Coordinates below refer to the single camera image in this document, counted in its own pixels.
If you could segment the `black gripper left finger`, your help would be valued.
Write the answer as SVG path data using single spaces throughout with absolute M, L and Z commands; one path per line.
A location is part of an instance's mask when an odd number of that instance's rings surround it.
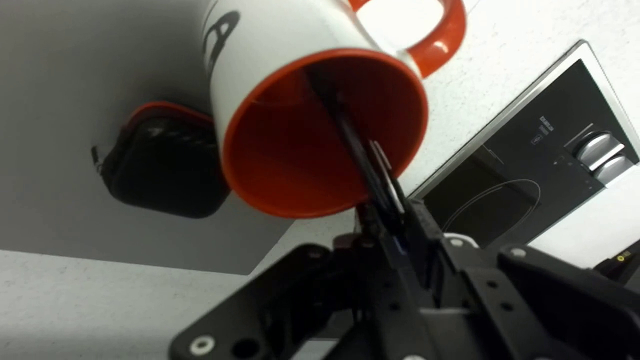
M 333 248 L 302 244 L 178 332 L 167 360 L 292 360 L 314 338 L 325 360 L 436 354 L 422 309 L 440 228 L 412 201 L 395 228 L 364 208 Z

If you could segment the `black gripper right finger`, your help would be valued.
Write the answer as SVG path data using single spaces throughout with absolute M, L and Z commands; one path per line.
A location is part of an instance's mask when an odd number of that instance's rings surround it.
M 530 246 L 454 246 L 422 200 L 406 208 L 434 312 L 469 319 L 482 360 L 640 360 L 638 291 Z

